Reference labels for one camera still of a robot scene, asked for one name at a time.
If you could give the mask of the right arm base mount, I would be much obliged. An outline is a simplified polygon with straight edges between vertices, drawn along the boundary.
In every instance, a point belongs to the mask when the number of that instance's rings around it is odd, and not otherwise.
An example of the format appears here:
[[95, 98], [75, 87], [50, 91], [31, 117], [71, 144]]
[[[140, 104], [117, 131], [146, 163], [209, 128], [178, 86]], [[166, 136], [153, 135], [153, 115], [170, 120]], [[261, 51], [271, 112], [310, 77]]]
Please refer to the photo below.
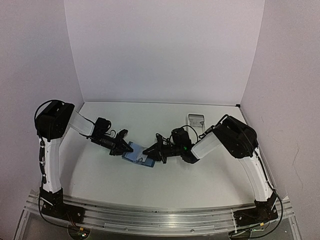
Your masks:
[[233, 217], [237, 227], [259, 225], [278, 218], [276, 197], [270, 197], [267, 201], [254, 201], [255, 206], [248, 209], [237, 210]]

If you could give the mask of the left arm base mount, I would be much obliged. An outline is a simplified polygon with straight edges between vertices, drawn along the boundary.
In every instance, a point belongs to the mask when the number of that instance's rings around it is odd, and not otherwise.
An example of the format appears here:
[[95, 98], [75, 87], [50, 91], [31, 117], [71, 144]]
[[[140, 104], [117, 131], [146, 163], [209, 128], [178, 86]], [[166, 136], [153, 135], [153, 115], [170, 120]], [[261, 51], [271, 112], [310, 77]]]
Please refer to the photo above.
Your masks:
[[64, 203], [63, 189], [55, 193], [43, 190], [41, 191], [40, 198], [43, 201], [42, 214], [75, 224], [83, 222], [85, 209], [80, 206]]

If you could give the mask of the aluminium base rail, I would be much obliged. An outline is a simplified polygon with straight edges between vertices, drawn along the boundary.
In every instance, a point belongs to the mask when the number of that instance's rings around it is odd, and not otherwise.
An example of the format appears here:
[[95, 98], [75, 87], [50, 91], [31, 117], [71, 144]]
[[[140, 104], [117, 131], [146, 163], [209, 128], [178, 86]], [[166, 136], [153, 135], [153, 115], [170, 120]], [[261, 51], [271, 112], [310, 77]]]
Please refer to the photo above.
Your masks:
[[[20, 222], [15, 233], [15, 240], [22, 240], [27, 223], [31, 223], [32, 214], [39, 215], [38, 195], [31, 191], [21, 213]], [[249, 228], [251, 225], [240, 227], [240, 220], [234, 217], [237, 211], [249, 210], [252, 204], [233, 205], [229, 207], [205, 207], [190, 209], [160, 209], [152, 207], [138, 207], [123, 204], [92, 201], [65, 195], [66, 204], [82, 207], [82, 222], [79, 226], [89, 229], [102, 230], [112, 233], [128, 233], [141, 236], [204, 236], [230, 231], [240, 232], [240, 229]], [[300, 239], [300, 232], [289, 198], [282, 201], [283, 216], [281, 223], [274, 232], [281, 229]]]

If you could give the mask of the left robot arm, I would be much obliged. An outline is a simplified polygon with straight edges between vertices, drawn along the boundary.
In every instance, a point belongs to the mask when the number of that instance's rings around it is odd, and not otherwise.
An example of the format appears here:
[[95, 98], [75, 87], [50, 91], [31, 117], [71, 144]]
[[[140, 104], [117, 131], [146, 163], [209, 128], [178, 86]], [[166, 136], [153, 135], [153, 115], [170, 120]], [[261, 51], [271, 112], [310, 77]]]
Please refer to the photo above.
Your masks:
[[92, 143], [109, 150], [111, 156], [132, 153], [125, 141], [127, 129], [110, 136], [112, 123], [102, 117], [92, 121], [75, 110], [75, 105], [58, 99], [47, 100], [35, 111], [34, 126], [39, 139], [41, 190], [48, 194], [61, 191], [59, 153], [65, 132], [72, 128]]

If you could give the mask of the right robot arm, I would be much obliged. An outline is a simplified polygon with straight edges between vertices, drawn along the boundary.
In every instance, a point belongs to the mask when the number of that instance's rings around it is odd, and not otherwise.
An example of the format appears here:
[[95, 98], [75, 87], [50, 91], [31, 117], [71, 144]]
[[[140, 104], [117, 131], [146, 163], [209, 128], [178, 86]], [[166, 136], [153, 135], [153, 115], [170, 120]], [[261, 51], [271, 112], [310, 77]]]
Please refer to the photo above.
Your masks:
[[169, 138], [156, 134], [156, 143], [143, 154], [157, 162], [166, 163], [169, 157], [180, 156], [186, 163], [195, 164], [218, 147], [238, 160], [253, 189], [255, 204], [274, 204], [279, 199], [261, 161], [256, 131], [231, 115], [224, 115], [192, 143], [183, 126], [172, 130]]

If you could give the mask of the white plastic tray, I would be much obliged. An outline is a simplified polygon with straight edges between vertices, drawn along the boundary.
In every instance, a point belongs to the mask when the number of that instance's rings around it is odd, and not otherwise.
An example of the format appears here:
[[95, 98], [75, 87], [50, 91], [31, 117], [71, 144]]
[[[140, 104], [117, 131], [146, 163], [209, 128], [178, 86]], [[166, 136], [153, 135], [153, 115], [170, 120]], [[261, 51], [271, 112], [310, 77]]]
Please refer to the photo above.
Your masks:
[[186, 130], [192, 143], [197, 142], [206, 130], [205, 116], [203, 114], [189, 113], [186, 117]]

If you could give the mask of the silver credit card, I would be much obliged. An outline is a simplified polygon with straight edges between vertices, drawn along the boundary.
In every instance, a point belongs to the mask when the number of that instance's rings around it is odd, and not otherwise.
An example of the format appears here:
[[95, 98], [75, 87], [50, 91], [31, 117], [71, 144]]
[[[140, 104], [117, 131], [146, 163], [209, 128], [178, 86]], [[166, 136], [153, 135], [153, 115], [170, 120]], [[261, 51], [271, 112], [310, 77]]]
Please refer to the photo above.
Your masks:
[[131, 147], [133, 148], [133, 152], [129, 152], [127, 157], [133, 162], [145, 163], [148, 156], [143, 154], [143, 151], [146, 148], [133, 142], [131, 143]]

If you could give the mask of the blue card holder wallet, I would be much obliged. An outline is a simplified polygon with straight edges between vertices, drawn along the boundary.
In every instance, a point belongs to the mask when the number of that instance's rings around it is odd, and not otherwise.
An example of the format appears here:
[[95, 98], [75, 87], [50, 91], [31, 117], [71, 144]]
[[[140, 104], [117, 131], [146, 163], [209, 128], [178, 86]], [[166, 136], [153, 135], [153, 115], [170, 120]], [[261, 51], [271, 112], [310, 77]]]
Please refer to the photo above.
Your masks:
[[155, 161], [151, 158], [149, 158], [147, 155], [143, 154], [143, 151], [146, 150], [145, 147], [136, 144], [132, 141], [128, 143], [128, 145], [133, 149], [133, 152], [125, 152], [122, 154], [122, 158], [145, 167], [153, 168], [155, 165]]

